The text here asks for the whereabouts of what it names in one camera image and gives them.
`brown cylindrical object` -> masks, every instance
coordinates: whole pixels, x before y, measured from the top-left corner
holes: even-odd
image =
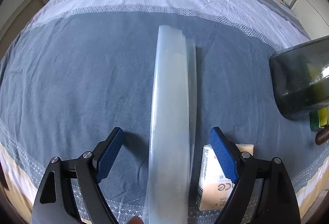
[[[315,135],[316,145],[321,145],[329,140],[329,126],[324,127]]]

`dark glass jar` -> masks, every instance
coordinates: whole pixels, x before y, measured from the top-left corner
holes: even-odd
[[[329,36],[274,53],[269,66],[284,117],[296,119],[329,105]]]

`clear plastic film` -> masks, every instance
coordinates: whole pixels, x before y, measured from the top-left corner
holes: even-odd
[[[185,224],[195,144],[195,45],[160,26],[154,71],[145,224]]]

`white and orange package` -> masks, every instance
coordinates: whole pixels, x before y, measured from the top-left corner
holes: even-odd
[[[254,145],[237,144],[241,152],[254,153]],[[230,196],[234,184],[227,179],[211,145],[205,145],[202,152],[196,204],[201,211],[222,209]]]

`metal screw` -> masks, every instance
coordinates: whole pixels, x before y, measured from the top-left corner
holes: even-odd
[[[89,158],[92,155],[92,152],[83,153],[83,158]]]
[[[281,164],[281,159],[280,158],[274,158],[274,162],[276,162],[277,164]]]
[[[57,156],[55,156],[55,157],[53,157],[50,161],[52,162],[52,163],[57,163],[58,162],[58,157]]]
[[[250,153],[248,153],[248,152],[242,152],[241,155],[243,158],[246,158],[246,159],[250,157]]]

